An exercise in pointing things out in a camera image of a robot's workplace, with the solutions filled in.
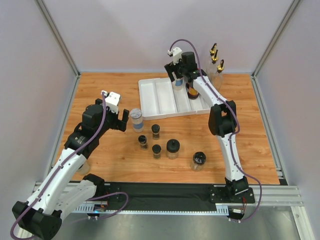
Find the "white-contents jar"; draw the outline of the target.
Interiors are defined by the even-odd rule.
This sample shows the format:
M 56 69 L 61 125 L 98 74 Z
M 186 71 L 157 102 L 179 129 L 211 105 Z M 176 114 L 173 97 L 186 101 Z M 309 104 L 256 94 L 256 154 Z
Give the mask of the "white-contents jar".
M 183 78 L 176 78 L 173 83 L 173 88 L 176 91 L 182 90 L 184 86 L 184 79 Z

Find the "tall jar white beads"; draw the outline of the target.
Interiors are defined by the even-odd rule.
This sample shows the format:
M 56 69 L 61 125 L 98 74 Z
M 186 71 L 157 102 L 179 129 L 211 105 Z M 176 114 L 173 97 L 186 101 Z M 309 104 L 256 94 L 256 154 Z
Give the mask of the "tall jar white beads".
M 139 108 L 134 108 L 129 113 L 133 130 L 137 133 L 140 133 L 144 130 L 144 119 L 143 113 Z

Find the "red-lid sauce jar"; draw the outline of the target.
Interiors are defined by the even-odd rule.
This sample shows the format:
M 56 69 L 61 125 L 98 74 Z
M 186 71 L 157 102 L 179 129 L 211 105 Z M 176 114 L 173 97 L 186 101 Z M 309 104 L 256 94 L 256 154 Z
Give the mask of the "red-lid sauce jar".
M 199 96 L 199 92 L 195 90 L 193 87 L 191 87 L 188 83 L 186 84 L 187 86 L 187 96 L 191 100 L 195 100 Z

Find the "clear oil bottle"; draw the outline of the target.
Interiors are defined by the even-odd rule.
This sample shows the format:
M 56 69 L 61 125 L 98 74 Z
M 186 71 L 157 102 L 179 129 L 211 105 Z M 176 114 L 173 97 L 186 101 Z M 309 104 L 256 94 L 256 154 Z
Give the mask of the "clear oil bottle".
M 214 52 L 210 53 L 209 63 L 207 67 L 208 76 L 211 76 L 216 72 L 217 62 L 219 60 L 218 52 L 219 50 L 216 49 Z

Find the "tall bottle dark contents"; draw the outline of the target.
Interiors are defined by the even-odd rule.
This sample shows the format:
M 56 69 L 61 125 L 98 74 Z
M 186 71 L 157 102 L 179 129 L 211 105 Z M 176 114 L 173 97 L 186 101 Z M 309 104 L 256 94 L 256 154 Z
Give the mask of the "tall bottle dark contents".
M 217 43 L 214 43 L 211 49 L 209 50 L 209 61 L 212 64 L 216 64 L 218 61 L 218 50 L 217 50 Z

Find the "oil bottle with dark sauce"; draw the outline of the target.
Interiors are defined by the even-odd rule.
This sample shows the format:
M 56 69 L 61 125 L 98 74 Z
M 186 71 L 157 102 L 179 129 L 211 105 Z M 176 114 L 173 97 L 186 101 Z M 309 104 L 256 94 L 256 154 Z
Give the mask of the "oil bottle with dark sauce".
M 220 88 L 222 86 L 224 77 L 223 77 L 223 71 L 225 69 L 225 61 L 222 59 L 220 61 L 220 64 L 217 65 L 215 73 L 212 74 L 211 77 L 211 84 L 214 86 L 214 88 L 219 92 Z

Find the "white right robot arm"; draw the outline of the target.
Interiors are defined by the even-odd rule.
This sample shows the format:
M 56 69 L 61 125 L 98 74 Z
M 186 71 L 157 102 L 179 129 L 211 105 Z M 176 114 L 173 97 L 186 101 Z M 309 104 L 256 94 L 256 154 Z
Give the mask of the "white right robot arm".
M 236 145 L 236 128 L 239 126 L 236 103 L 228 101 L 216 90 L 207 74 L 198 67 L 194 52 L 183 52 L 176 47 L 169 50 L 168 55 L 172 61 L 164 68 L 170 80 L 183 79 L 210 107 L 208 127 L 218 139 L 225 164 L 225 196 L 228 201 L 236 203 L 249 189 Z

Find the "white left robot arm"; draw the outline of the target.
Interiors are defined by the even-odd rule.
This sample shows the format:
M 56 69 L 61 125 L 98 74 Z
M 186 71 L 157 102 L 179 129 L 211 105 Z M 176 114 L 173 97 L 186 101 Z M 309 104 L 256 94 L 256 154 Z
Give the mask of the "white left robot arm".
M 83 202 L 127 195 L 119 191 L 108 193 L 104 179 L 86 169 L 103 134 L 109 129 L 125 132 L 129 119 L 126 109 L 122 119 L 118 118 L 120 97 L 104 91 L 101 95 L 86 107 L 82 121 L 67 138 L 58 161 L 39 188 L 25 202 L 17 201 L 12 207 L 12 239 L 18 239 L 14 230 L 20 227 L 32 235 L 31 239 L 51 240 L 65 218 Z

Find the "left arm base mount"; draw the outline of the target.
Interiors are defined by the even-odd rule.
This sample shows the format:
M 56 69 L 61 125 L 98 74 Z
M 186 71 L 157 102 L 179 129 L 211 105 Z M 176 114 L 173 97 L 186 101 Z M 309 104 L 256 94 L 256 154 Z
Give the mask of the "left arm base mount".
M 111 203 L 118 203 L 121 200 L 124 200 L 124 203 L 119 209 L 111 205 Z M 106 219 L 121 213 L 126 208 L 129 202 L 129 195 L 123 191 L 109 192 L 103 189 L 102 192 L 90 197 L 88 201 L 98 203 L 94 205 L 93 213 L 88 213 L 87 215 L 91 218 Z

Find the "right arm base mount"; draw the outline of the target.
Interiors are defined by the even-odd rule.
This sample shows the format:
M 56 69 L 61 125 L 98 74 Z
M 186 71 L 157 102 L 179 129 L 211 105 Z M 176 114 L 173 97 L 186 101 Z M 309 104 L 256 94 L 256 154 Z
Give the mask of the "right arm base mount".
M 210 202 L 215 204 L 254 204 L 256 202 L 253 189 L 241 191 L 240 193 L 232 192 L 230 186 L 227 185 L 214 185 L 208 187 Z

